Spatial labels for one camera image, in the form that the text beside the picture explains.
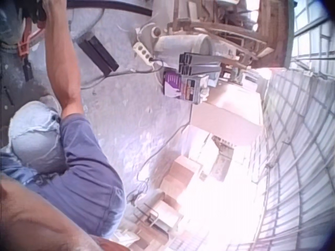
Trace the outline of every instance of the cardboard box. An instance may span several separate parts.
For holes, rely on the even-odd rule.
[[[160,189],[165,192],[165,196],[170,196],[175,200],[178,199],[186,188],[187,186],[169,174],[164,177],[160,186]]]
[[[199,172],[201,165],[195,161],[179,156],[172,164],[169,175],[179,180],[185,187],[191,182],[193,176]]]

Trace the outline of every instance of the pipe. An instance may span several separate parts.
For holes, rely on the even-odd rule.
[[[68,9],[73,8],[102,8],[102,9],[117,9],[124,10],[126,12],[133,12],[145,16],[152,16],[152,10],[133,5],[123,3],[119,1],[107,1],[107,0],[68,0]]]
[[[324,24],[325,22],[327,22],[329,20],[329,17],[323,16],[323,17],[319,17],[318,19],[314,20],[313,22],[310,22],[308,25],[302,27],[301,29],[297,30],[294,33],[294,37],[299,37],[307,32],[309,32],[310,30],[313,30],[314,28]]]

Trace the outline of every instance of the cable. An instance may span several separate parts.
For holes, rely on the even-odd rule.
[[[189,126],[189,124],[191,123],[191,118],[189,119],[188,123],[180,126],[175,132],[174,134],[154,153],[152,154],[141,166],[140,170],[137,172],[136,175],[136,180],[140,182],[140,184],[137,186],[137,188],[133,191],[131,191],[130,193],[128,193],[127,195],[127,203],[131,203],[133,206],[135,206],[136,201],[138,200],[138,198],[144,194],[147,193],[148,189],[149,189],[149,181],[150,178],[146,178],[145,180],[139,180],[139,174],[140,172],[143,170],[143,168],[147,165],[148,162],[150,162],[154,157],[156,157],[173,139],[174,137],[179,133],[179,131],[181,129],[185,129],[186,127]]]
[[[91,88],[97,86],[98,84],[100,84],[102,81],[104,81],[105,79],[107,79],[109,77],[116,77],[116,76],[130,75],[130,74],[149,74],[149,73],[159,72],[161,69],[164,68],[164,62],[161,59],[151,59],[151,61],[160,61],[162,63],[162,65],[156,70],[148,70],[148,71],[128,70],[128,71],[124,71],[124,72],[110,73],[106,77],[105,76],[96,77],[96,78],[92,79],[91,81],[89,81],[89,84],[85,84],[84,86],[82,86],[81,90],[91,89]]]

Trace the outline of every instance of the blue shirt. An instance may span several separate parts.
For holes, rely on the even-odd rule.
[[[109,165],[83,115],[72,114],[63,119],[60,133],[68,169],[26,187],[43,196],[88,234],[110,237],[126,207],[122,181]]]

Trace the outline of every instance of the workshop floor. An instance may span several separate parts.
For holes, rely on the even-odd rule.
[[[128,0],[147,5],[144,0]],[[76,36],[99,15],[97,9],[69,11],[71,35]],[[149,70],[132,50],[135,28],[148,22],[149,17],[106,10],[93,32],[120,65],[118,72],[128,69]],[[89,79],[101,75],[99,69],[75,46],[80,62],[83,86]],[[14,106],[1,93],[1,126],[28,101],[51,92],[47,79],[44,42],[34,46],[29,55],[34,80],[25,82],[21,61],[16,54],[1,53],[1,84],[6,85]],[[178,128],[189,121],[191,105],[166,98],[154,74],[111,77],[94,88],[82,91],[85,114],[92,123],[99,143],[112,166],[121,175],[126,192],[136,186],[136,175],[144,162],[154,154]],[[148,165],[140,178],[151,177],[150,186],[158,187],[172,161],[185,148],[187,135],[181,131]]]

